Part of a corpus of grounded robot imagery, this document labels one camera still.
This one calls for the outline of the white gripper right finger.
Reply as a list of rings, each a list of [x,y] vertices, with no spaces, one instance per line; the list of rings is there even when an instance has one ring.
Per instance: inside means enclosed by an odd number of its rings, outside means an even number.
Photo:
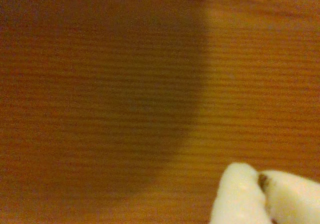
[[[265,209],[278,224],[318,224],[320,184],[283,171],[259,173],[259,186],[265,195]]]

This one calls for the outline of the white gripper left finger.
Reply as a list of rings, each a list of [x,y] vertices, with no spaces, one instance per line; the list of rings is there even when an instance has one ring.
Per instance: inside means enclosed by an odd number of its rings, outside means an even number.
[[[266,197],[258,185],[258,172],[235,162],[222,174],[212,205],[211,224],[270,224]]]

